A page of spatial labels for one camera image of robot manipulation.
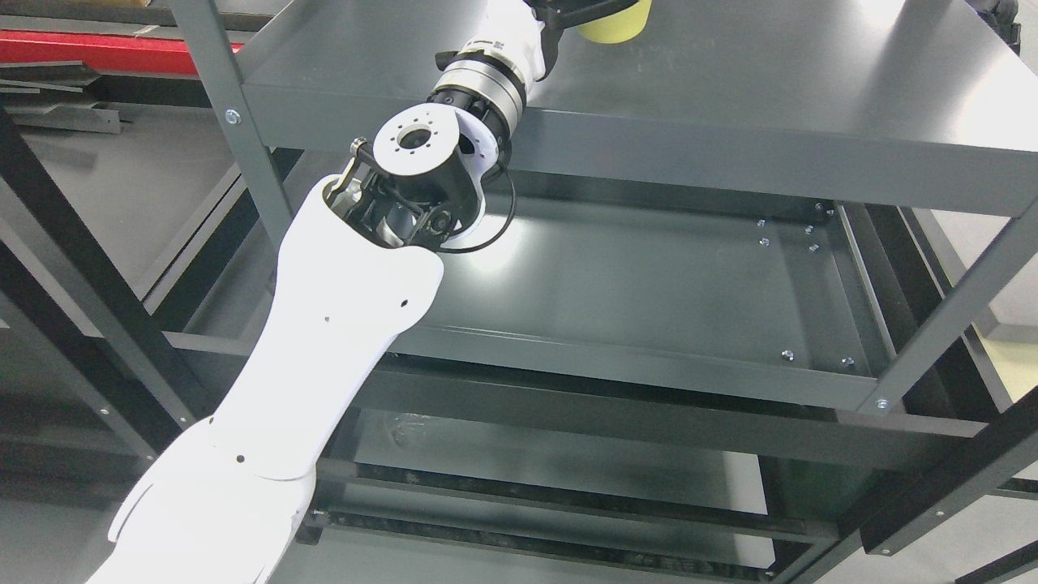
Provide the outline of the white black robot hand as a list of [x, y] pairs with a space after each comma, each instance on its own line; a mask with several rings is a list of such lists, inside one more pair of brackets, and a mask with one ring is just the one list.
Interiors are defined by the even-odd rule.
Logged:
[[564, 31], [637, 1], [489, 1], [477, 30], [457, 55], [482, 54], [503, 63], [525, 86], [548, 77]]

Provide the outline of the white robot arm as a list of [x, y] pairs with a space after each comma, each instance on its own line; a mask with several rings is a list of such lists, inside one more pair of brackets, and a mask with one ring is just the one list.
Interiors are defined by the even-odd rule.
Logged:
[[481, 40], [439, 54], [424, 103], [357, 138], [279, 248], [271, 311], [222, 404], [127, 495], [92, 583], [266, 583], [315, 495], [316, 463], [375, 364], [424, 318], [439, 251], [477, 251], [483, 178], [534, 82], [532, 49]]

